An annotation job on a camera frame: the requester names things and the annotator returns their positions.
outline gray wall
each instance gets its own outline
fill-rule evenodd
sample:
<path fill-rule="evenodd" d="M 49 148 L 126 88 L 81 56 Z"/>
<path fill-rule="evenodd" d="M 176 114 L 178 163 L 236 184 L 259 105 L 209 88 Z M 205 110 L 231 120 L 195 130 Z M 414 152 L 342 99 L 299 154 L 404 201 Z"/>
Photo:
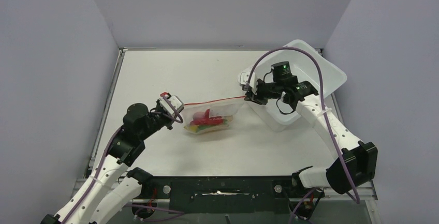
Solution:
<path fill-rule="evenodd" d="M 117 46 L 93 0 L 0 0 L 0 223 L 40 223 L 85 169 Z"/>
<path fill-rule="evenodd" d="M 350 0 L 95 0 L 120 47 L 322 48 Z"/>
<path fill-rule="evenodd" d="M 439 219 L 439 0 L 352 0 L 325 47 L 346 125 L 378 147 L 385 223 Z"/>

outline white table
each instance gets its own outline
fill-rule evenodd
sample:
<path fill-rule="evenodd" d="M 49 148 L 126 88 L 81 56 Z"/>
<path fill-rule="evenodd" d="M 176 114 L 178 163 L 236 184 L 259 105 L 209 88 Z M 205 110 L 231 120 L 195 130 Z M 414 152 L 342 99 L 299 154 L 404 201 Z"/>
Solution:
<path fill-rule="evenodd" d="M 237 75 L 264 52 L 126 51 L 97 154 L 122 125 L 122 117 L 133 103 L 152 108 L 162 92 L 178 95 L 185 103 L 243 95 Z M 326 104 L 334 108 L 331 97 Z M 291 175 L 307 166 L 333 163 L 306 120 L 301 118 L 288 129 L 273 132 L 247 104 L 230 130 L 192 135 L 175 123 L 172 131 L 163 128 L 145 145 L 133 167 L 156 176 Z"/>

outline white container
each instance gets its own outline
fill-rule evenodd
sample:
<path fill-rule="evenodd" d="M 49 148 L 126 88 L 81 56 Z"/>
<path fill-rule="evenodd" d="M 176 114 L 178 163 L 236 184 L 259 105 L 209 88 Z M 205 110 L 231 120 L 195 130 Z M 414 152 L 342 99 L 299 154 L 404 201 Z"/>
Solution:
<path fill-rule="evenodd" d="M 320 56 L 320 54 L 306 42 L 297 39 L 285 46 L 302 49 L 310 53 L 316 59 L 323 76 L 323 96 L 325 98 L 346 82 L 346 74 L 340 68 Z M 310 58 L 297 51 L 283 50 L 268 55 L 256 67 L 255 73 L 257 77 L 262 79 L 264 74 L 271 70 L 272 64 L 282 61 L 289 62 L 291 73 L 297 76 L 299 82 L 309 81 L 318 91 L 320 90 L 317 69 L 314 63 Z M 250 65 L 242 72 L 249 72 L 252 67 L 253 65 Z M 273 82 L 271 74 L 267 75 L 266 82 Z M 275 132 L 284 130 L 300 117 L 296 112 L 289 115 L 282 115 L 276 107 L 276 100 L 269 100 L 265 106 L 253 102 L 247 103 Z M 291 112 L 291 107 L 280 101 L 279 108 L 285 113 Z"/>

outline plastic bag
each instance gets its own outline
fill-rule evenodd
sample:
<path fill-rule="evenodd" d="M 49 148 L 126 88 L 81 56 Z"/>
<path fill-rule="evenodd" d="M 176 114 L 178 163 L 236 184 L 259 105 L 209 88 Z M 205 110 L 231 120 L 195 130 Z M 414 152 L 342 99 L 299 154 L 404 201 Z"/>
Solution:
<path fill-rule="evenodd" d="M 184 129 L 199 135 L 229 128 L 233 116 L 244 104 L 243 98 L 233 97 L 185 104 L 181 113 L 185 123 Z"/>

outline metal frame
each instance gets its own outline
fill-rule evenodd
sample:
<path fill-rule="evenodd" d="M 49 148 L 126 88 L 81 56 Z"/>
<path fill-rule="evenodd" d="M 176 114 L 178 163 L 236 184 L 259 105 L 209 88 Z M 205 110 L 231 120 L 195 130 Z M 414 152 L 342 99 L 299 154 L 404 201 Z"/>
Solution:
<path fill-rule="evenodd" d="M 254 51 L 254 50 L 261 50 L 261 49 L 245 49 L 243 47 L 230 47 L 230 48 L 219 48 L 219 49 L 157 49 L 157 48 L 121 48 L 119 51 L 119 55 L 118 55 L 118 59 L 116 62 L 116 66 L 114 68 L 114 72 L 113 72 L 113 77 L 112 77 L 112 82 L 111 82 L 111 86 L 110 86 L 110 90 L 107 96 L 107 100 L 106 100 L 106 104 L 105 104 L 105 108 L 104 108 L 104 112 L 103 112 L 103 116 L 99 125 L 99 131 L 98 134 L 96 136 L 96 141 L 95 141 L 95 145 L 93 147 L 93 151 L 92 151 L 92 158 L 89 162 L 89 167 L 87 170 L 87 173 L 84 175 L 84 178 L 87 177 L 87 175 L 91 172 L 92 168 L 93 168 L 93 164 L 96 158 L 96 153 L 99 147 L 99 142 L 102 136 L 102 131 L 104 129 L 104 125 L 105 122 L 107 120 L 107 115 L 108 115 L 108 111 L 111 105 L 111 100 L 114 94 L 114 90 L 118 81 L 118 77 L 119 77 L 119 73 L 123 64 L 123 59 L 125 56 L 125 53 L 127 51 L 211 51 L 211 50 L 228 50 L 228 51 Z M 322 49 L 316 49 L 316 51 L 322 55 Z M 340 122 L 343 123 L 343 119 L 342 116 L 340 114 L 340 110 L 339 110 L 339 106 L 335 97 L 335 94 L 331 94 L 332 100 L 334 102 L 334 107 L 335 107 L 335 113 L 337 115 L 337 117 L 339 118 Z M 77 179 L 76 183 L 75 183 L 75 187 L 74 190 L 72 192 L 72 194 L 74 195 L 77 190 L 81 187 L 81 185 L 85 182 L 84 178 L 79 178 Z M 111 189 L 114 189 L 116 186 L 118 185 L 118 183 L 114 183 L 113 186 L 111 187 Z M 377 195 L 376 195 L 376 191 L 375 191 L 375 187 L 373 185 L 373 182 L 371 182 L 370 184 L 365 184 L 362 187 L 358 188 L 360 197 L 362 200 L 365 200 L 367 208 L 368 208 L 368 212 L 371 218 L 371 222 L 373 224 L 381 224 L 381 219 L 379 217 L 378 214 L 378 210 L 377 210 L 377 206 L 376 206 L 376 200 L 377 200 Z M 325 197 L 322 198 L 323 201 L 331 201 L 331 200 L 351 200 L 348 196 L 346 195 L 339 195 L 338 193 L 336 193 L 335 191 L 333 191 L 332 189 L 325 189 Z M 148 202 L 149 199 L 134 199 L 133 202 L 139 203 L 139 202 Z M 158 199 L 157 202 L 169 202 L 169 199 Z"/>

